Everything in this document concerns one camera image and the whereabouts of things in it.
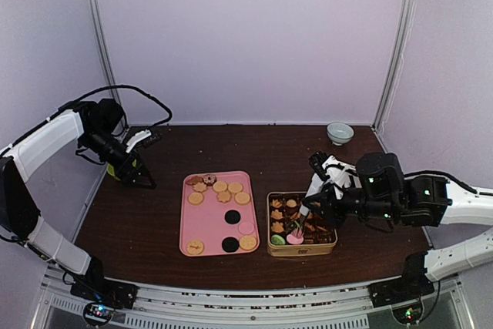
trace robotic arm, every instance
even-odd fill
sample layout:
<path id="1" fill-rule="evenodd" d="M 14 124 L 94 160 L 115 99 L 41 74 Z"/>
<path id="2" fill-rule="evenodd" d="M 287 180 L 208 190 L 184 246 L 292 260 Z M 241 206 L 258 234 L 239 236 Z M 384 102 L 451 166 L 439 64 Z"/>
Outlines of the robotic arm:
<path id="1" fill-rule="evenodd" d="M 370 153 L 352 166 L 317 152 L 310 164 L 315 174 L 302 201 L 302 222 L 314 211 L 336 228 L 347 216 L 372 229 L 377 229 L 372 219 L 386 220 L 389 229 L 381 230 L 386 232 L 398 223 L 493 225 L 493 190 L 436 171 L 405 176 L 393 153 Z M 410 255 L 402 277 L 370 285 L 373 304 L 380 307 L 433 293 L 433 282 L 492 260 L 493 228 L 449 248 Z"/>
<path id="2" fill-rule="evenodd" d="M 43 260 L 59 265 L 74 279 L 72 294 L 107 307 L 131 308 L 136 286 L 105 279 L 102 262 L 73 245 L 46 222 L 25 184 L 47 159 L 77 140 L 79 148 L 85 149 L 76 153 L 92 150 L 101 163 L 108 163 L 109 172 L 124 185 L 154 189 L 156 183 L 136 148 L 149 146 L 160 136 L 145 129 L 127 143 L 121 143 L 112 132 L 125 113 L 114 99 L 98 103 L 79 100 L 64 107 L 0 151 L 0 225 L 15 235 L 10 240 L 2 239 L 27 247 Z"/>

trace pink tray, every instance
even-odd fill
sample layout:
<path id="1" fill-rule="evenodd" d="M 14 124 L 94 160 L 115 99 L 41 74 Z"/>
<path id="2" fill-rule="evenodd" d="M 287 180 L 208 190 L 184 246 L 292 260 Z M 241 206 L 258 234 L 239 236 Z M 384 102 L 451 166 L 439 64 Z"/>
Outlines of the pink tray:
<path id="1" fill-rule="evenodd" d="M 182 218 L 179 232 L 179 249 L 188 257 L 218 256 L 221 254 L 239 254 L 254 252 L 259 244 L 259 230 L 257 219 L 255 217 L 255 207 L 253 206 L 252 186 L 250 177 L 243 171 L 232 171 L 228 173 L 213 173 L 217 181 L 226 183 L 238 182 L 243 185 L 243 192 L 250 194 L 251 201 L 246 205 L 239 205 L 234 200 L 232 194 L 231 200 L 227 203 L 221 203 L 217 200 L 216 192 L 210 186 L 203 194 L 204 201 L 199 206 L 194 206 L 188 202 L 188 196 L 193 193 L 193 187 L 186 185 L 191 177 L 204 174 L 189 175 L 183 181 L 182 195 Z M 224 217 L 229 210 L 236 210 L 240 213 L 240 222 L 235 225 L 228 224 Z M 223 250 L 222 243 L 227 237 L 234 237 L 238 240 L 245 235 L 240 232 L 242 223 L 253 224 L 252 235 L 257 239 L 257 246 L 253 250 L 242 250 L 238 248 L 236 252 L 228 253 Z M 201 240 L 204 243 L 204 251 L 199 255 L 190 255 L 186 252 L 186 245 L 192 240 Z"/>

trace light purple wall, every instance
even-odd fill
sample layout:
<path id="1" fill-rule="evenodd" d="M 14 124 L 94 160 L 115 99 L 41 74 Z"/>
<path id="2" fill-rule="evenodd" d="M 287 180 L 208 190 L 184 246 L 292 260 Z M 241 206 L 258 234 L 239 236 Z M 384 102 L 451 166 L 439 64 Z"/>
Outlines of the light purple wall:
<path id="1" fill-rule="evenodd" d="M 437 169 L 493 187 L 493 0 L 418 0 L 383 140 L 405 171 Z M 480 233 L 431 231 L 437 247 Z M 477 327 L 491 327 L 493 265 L 461 275 Z"/>
<path id="2" fill-rule="evenodd" d="M 402 0 L 99 0 L 118 83 L 177 123 L 370 123 Z M 132 123 L 163 113 L 122 94 Z"/>
<path id="3" fill-rule="evenodd" d="M 2 148 L 104 79 L 86 0 L 0 0 L 0 9 Z M 28 184 L 43 216 L 68 238 L 101 170 L 74 149 L 58 153 Z M 28 326 L 44 271 L 33 253 L 0 243 L 0 327 Z"/>

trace dark wooden tabletop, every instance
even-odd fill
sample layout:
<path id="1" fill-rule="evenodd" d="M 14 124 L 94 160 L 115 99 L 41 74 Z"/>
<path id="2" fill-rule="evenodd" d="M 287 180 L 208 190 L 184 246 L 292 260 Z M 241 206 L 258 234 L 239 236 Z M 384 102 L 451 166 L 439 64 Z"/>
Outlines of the dark wooden tabletop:
<path id="1" fill-rule="evenodd" d="M 317 150 L 348 163 L 381 151 L 368 127 L 355 127 L 353 140 L 342 147 L 330 144 L 324 126 L 159 129 L 163 140 L 141 150 L 157 189 L 125 188 L 107 176 L 80 231 L 77 245 L 102 259 L 108 277 L 192 288 L 321 287 L 398 275 L 408 254 L 428 248 L 421 228 L 396 227 L 392 234 L 384 234 L 348 218 L 330 255 L 279 258 L 267 253 L 267 194 L 306 191 L 313 176 L 308 157 Z M 179 251 L 183 179 L 191 173 L 233 170 L 250 174 L 259 249 L 185 257 Z"/>

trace green candy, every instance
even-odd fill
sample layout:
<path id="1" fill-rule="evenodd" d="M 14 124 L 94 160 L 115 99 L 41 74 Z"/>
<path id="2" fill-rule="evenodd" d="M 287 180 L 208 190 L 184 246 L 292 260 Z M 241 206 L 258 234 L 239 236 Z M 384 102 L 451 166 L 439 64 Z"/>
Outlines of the green candy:
<path id="1" fill-rule="evenodd" d="M 277 234 L 274 234 L 273 236 L 270 237 L 270 242 L 274 246 L 283 246 L 284 244 L 286 244 L 284 238 L 282 238 L 281 235 L 277 235 Z"/>

